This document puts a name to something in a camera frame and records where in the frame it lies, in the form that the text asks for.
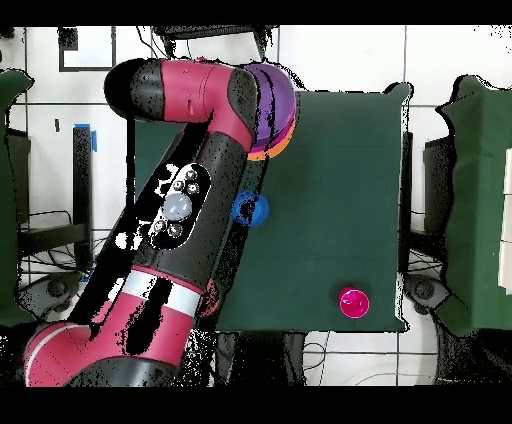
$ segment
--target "white button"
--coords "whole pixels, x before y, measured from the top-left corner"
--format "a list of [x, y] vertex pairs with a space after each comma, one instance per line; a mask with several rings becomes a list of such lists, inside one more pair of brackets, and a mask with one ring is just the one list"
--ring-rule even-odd
[[192, 201], [182, 193], [173, 193], [165, 198], [163, 216], [169, 221], [181, 221], [192, 213]]

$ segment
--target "purple cup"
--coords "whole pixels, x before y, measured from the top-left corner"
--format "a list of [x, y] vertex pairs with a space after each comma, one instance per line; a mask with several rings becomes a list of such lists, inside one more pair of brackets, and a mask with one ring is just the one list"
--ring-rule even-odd
[[[253, 74], [260, 92], [256, 141], [253, 145], [253, 149], [260, 151], [279, 137], [283, 130], [288, 129], [295, 115], [295, 91], [288, 75], [274, 65], [253, 63], [245, 66], [244, 69]], [[275, 101], [274, 111], [272, 98]]]

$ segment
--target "magenta cup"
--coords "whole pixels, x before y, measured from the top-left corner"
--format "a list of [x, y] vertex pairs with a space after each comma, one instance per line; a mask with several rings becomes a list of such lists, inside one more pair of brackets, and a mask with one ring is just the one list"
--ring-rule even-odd
[[339, 295], [340, 309], [349, 318], [357, 319], [366, 315], [370, 300], [366, 294], [353, 287], [345, 287]]

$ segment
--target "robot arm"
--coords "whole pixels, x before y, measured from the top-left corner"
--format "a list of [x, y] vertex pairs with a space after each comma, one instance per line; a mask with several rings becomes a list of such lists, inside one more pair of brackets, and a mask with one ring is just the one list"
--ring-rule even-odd
[[[105, 96], [126, 119], [191, 124], [140, 194], [135, 216], [123, 212], [70, 320], [28, 343], [27, 386], [172, 379], [254, 141], [257, 88], [241, 69], [137, 59], [112, 69]], [[119, 242], [129, 237], [133, 250]]]

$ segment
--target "control buttons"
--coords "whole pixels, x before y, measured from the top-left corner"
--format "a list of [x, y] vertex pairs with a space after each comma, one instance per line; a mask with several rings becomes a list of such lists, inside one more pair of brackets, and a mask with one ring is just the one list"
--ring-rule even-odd
[[181, 236], [183, 228], [179, 224], [171, 224], [169, 225], [168, 232], [172, 238], [178, 238], [179, 236]]
[[175, 181], [173, 184], [173, 188], [176, 191], [181, 191], [185, 188], [185, 183], [183, 181]]
[[187, 193], [188, 194], [197, 194], [197, 193], [199, 193], [199, 184], [196, 184], [196, 183], [189, 184], [187, 186]]
[[185, 174], [185, 178], [187, 180], [195, 180], [197, 178], [197, 172], [194, 171], [193, 169], [190, 169], [189, 171], [187, 171], [187, 173]]
[[173, 193], [165, 198], [162, 214], [169, 221], [181, 221], [192, 213], [192, 201], [186, 194]]
[[155, 223], [154, 228], [155, 228], [155, 231], [157, 233], [159, 233], [160, 231], [164, 230], [165, 229], [165, 221], [164, 220], [157, 221]]

